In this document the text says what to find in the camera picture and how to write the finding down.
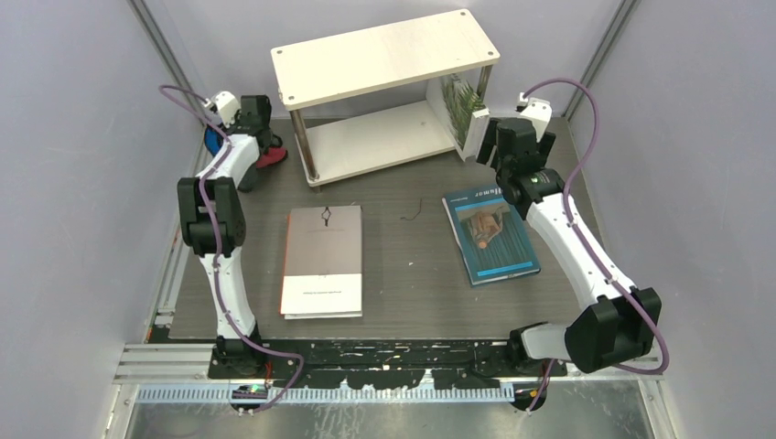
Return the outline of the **white Singularity book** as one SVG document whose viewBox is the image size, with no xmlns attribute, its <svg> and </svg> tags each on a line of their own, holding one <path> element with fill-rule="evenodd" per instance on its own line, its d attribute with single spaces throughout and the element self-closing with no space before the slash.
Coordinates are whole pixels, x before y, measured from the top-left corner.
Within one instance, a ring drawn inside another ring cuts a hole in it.
<svg viewBox="0 0 776 439">
<path fill-rule="evenodd" d="M 476 161 L 490 110 L 466 78 L 449 74 L 427 83 L 426 102 L 464 162 Z"/>
</svg>

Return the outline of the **grey white portfolio file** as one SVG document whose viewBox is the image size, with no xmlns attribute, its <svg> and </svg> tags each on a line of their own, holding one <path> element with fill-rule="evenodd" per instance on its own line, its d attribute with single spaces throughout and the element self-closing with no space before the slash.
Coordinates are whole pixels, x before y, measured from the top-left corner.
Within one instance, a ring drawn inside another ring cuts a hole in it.
<svg viewBox="0 0 776 439">
<path fill-rule="evenodd" d="M 361 317 L 362 208 L 297 208 L 290 215 L 284 319 Z"/>
</svg>

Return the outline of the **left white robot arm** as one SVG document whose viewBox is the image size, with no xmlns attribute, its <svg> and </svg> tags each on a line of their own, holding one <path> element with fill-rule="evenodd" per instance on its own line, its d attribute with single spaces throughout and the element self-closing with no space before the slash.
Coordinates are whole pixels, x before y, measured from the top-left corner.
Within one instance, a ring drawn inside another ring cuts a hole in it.
<svg viewBox="0 0 776 439">
<path fill-rule="evenodd" d="M 206 143 L 210 162 L 194 177 L 178 181 L 181 235 L 205 270 L 216 310 L 210 376 L 253 378 L 264 371 L 267 352 L 243 278 L 246 219 L 239 185 L 280 143 L 270 127 L 267 96 L 221 91 L 200 102 L 219 121 L 207 122 L 213 134 Z"/>
</svg>

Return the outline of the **blue Humor book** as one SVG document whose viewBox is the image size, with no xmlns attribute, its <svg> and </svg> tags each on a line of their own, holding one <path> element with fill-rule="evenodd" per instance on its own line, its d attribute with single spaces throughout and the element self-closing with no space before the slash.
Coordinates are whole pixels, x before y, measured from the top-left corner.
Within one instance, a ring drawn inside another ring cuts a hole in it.
<svg viewBox="0 0 776 439">
<path fill-rule="evenodd" d="M 442 203 L 471 285 L 541 272 L 523 218 L 497 185 L 449 192 Z"/>
</svg>

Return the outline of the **blue grey red cloth pile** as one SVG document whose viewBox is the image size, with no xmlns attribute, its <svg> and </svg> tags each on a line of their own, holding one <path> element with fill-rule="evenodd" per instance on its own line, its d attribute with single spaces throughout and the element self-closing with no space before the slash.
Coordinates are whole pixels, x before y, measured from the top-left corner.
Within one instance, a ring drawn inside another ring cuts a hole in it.
<svg viewBox="0 0 776 439">
<path fill-rule="evenodd" d="M 212 156 L 215 156 L 221 149 L 223 138 L 215 130 L 208 127 L 205 129 L 203 141 L 207 151 Z M 268 147 L 266 153 L 262 153 L 262 155 L 259 157 L 259 160 L 256 162 L 256 167 L 266 168 L 269 166 L 274 166 L 286 160 L 287 156 L 288 152 L 284 147 L 282 138 L 277 134 L 272 134 L 271 144 Z"/>
</svg>

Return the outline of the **orange book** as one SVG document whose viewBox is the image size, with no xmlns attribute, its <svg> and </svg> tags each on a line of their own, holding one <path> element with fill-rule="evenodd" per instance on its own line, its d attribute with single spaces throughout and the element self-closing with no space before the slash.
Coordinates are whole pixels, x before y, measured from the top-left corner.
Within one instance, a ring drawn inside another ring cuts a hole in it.
<svg viewBox="0 0 776 439">
<path fill-rule="evenodd" d="M 284 289 L 285 289 L 285 283 L 286 283 L 286 266 L 287 266 L 287 255 L 288 255 L 288 240 L 290 236 L 290 226 L 291 226 L 291 215 L 290 212 L 286 215 L 286 234 L 284 238 L 284 250 L 283 250 L 283 264 L 282 264 L 282 274 L 281 274 L 281 281 L 280 281 L 280 299 L 279 299 L 279 305 L 278 305 L 278 312 L 280 316 L 284 316 L 285 313 L 283 312 L 283 301 L 284 301 Z"/>
</svg>

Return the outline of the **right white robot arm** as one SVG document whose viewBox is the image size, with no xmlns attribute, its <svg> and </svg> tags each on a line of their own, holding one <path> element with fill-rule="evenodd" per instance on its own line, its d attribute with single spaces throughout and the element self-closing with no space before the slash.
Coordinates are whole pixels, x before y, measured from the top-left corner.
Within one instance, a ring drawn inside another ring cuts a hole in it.
<svg viewBox="0 0 776 439">
<path fill-rule="evenodd" d="M 586 373 L 623 368 L 652 350 L 662 301 L 653 289 L 636 286 L 595 239 L 564 179 L 546 165 L 554 141 L 554 134 L 538 134 L 526 119 L 496 119 L 477 158 L 494 169 L 504 199 L 544 240 L 581 310 L 567 326 L 539 323 L 513 330 L 509 366 L 523 376 L 544 359 L 570 361 Z"/>
</svg>

